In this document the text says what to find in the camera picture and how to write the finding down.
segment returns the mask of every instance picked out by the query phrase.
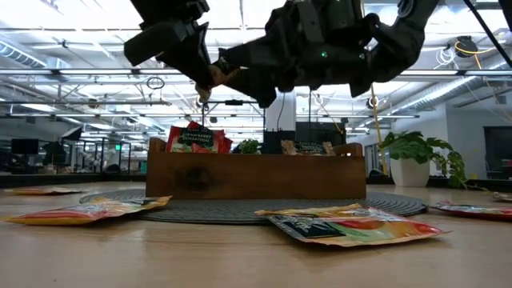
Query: green plant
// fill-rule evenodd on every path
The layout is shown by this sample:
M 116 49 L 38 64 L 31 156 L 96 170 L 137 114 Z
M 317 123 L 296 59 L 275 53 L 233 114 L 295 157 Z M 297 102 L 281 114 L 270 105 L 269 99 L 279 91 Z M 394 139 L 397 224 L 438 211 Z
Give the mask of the green plant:
M 258 151 L 258 140 L 244 140 L 240 143 L 240 150 L 242 154 L 254 154 Z
M 379 148 L 388 148 L 390 157 L 395 160 L 414 159 L 418 164 L 428 161 L 436 161 L 441 166 L 444 176 L 450 174 L 450 186 L 467 189 L 467 178 L 464 170 L 462 156 L 446 141 L 427 138 L 424 139 L 421 132 L 401 132 L 394 134 L 390 132 Z M 434 152 L 434 148 L 448 150 L 445 157 L 440 152 Z

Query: gray placemat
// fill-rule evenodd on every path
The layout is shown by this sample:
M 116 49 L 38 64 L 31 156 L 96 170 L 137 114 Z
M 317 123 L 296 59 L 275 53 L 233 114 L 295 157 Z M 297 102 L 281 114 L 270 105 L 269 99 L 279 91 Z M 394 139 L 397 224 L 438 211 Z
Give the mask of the gray placemat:
M 144 198 L 144 190 L 119 190 L 87 195 L 80 203 L 97 197 L 114 200 Z M 427 206 L 417 198 L 368 192 L 366 199 L 307 200 L 307 199 L 265 199 L 265 200 L 173 200 L 165 207 L 136 214 L 136 218 L 161 222 L 211 223 L 211 224 L 268 224 L 266 218 L 254 214 L 257 210 L 282 210 L 347 206 L 359 203 L 372 206 L 393 214 L 411 216 L 424 213 Z

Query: ceiling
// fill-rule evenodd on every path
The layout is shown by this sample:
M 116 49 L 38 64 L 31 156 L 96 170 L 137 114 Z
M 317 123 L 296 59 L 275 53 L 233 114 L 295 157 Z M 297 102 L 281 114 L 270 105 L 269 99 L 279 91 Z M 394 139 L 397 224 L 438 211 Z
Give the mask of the ceiling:
M 379 14 L 383 22 L 391 24 L 396 18 L 398 0 L 365 1 L 365 12 Z M 415 69 L 453 68 L 453 63 L 441 65 L 439 54 L 443 47 L 459 35 L 470 35 L 481 49 L 491 47 L 488 37 L 474 16 L 462 4 L 462 1 L 446 0 L 448 5 L 440 6 L 430 18 L 426 28 L 426 42 Z M 209 22 L 210 30 L 206 35 L 206 44 L 212 61 L 216 60 L 219 47 L 230 47 L 244 43 L 264 35 L 263 27 L 272 9 L 280 7 L 284 0 L 209 0 L 210 12 L 203 15 L 200 22 Z M 498 36 L 502 44 L 512 41 L 510 32 L 506 32 L 506 21 L 500 10 L 481 10 L 486 23 Z M 0 40 L 16 46 L 25 53 L 47 61 L 59 58 L 72 68 L 130 68 L 124 58 L 122 46 L 125 41 L 139 33 L 138 25 L 142 22 L 129 0 L 1 0 L 0 1 Z M 482 60 L 496 54 L 491 51 L 482 55 Z M 456 59 L 461 68 L 473 67 L 473 59 Z M 0 67 L 24 68 L 9 59 L 0 57 Z M 149 60 L 141 64 L 141 68 L 161 68 L 162 64 Z M 160 113 L 197 113 L 197 93 L 194 84 L 183 75 L 162 76 L 167 82 L 160 90 L 152 90 L 147 78 L 102 77 L 99 81 L 115 82 L 115 85 L 65 85 L 60 96 L 65 101 L 85 101 L 95 98 L 100 101 L 132 101 L 146 102 L 137 105 L 100 106 L 92 110 L 88 106 L 72 106 L 80 113 L 113 113 L 125 111 L 141 114 Z M 10 77 L 11 80 L 32 86 L 50 96 L 58 95 L 55 85 L 48 85 L 43 77 Z M 72 77 L 77 82 L 89 82 L 91 77 Z M 376 83 L 375 92 L 387 103 L 398 104 L 409 96 L 419 92 L 434 82 L 427 79 L 414 79 L 413 82 L 394 81 Z M 309 89 L 298 87 L 298 113 L 307 113 L 307 97 Z M 369 114 L 366 100 L 370 93 L 352 99 L 348 86 L 323 86 L 318 91 L 321 102 L 330 113 Z M 163 100 L 169 105 L 148 105 L 149 101 Z M 220 86 L 213 90 L 211 100 L 241 99 L 249 97 L 227 87 Z M 66 110 L 69 106 L 59 107 Z M 314 113 L 323 113 L 318 103 L 313 103 Z M 262 127 L 260 117 L 262 111 L 255 106 L 224 106 L 220 105 L 212 114 L 252 114 L 253 117 L 222 118 L 210 126 L 253 126 Z M 168 129 L 170 125 L 185 125 L 187 120 L 181 118 L 147 119 L 142 126 L 160 125 Z M 126 124 L 119 119 L 112 121 L 112 126 Z M 261 133 L 244 135 L 245 138 L 259 137 Z

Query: wooden box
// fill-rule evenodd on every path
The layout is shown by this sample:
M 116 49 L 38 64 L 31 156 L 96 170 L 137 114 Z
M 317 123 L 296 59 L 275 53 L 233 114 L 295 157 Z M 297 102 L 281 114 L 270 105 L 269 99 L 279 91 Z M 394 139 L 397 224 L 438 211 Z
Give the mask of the wooden box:
M 146 196 L 174 199 L 344 199 L 366 197 L 359 144 L 337 146 L 350 156 L 167 153 L 150 140 Z

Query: table surface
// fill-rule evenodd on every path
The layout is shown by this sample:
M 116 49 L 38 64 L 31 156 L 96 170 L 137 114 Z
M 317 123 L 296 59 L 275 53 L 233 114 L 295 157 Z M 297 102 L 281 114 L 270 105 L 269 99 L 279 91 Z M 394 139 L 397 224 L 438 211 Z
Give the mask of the table surface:
M 68 185 L 90 191 L 144 183 Z M 434 204 L 491 203 L 477 191 L 369 186 Z M 78 203 L 80 195 L 5 196 L 0 216 Z M 341 249 L 305 245 L 273 226 L 109 221 L 89 227 L 0 222 L 0 287 L 511 287 L 512 223 L 413 216 L 435 239 Z

